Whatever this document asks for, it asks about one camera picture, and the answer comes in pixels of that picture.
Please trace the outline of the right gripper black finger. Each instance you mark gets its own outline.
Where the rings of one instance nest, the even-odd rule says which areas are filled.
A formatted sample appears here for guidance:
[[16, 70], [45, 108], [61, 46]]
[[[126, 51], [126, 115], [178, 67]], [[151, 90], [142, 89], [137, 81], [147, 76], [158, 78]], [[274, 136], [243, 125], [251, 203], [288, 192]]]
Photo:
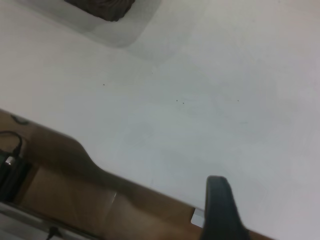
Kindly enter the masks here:
[[206, 196], [202, 240], [249, 240], [243, 225], [232, 188], [223, 176], [209, 176]]

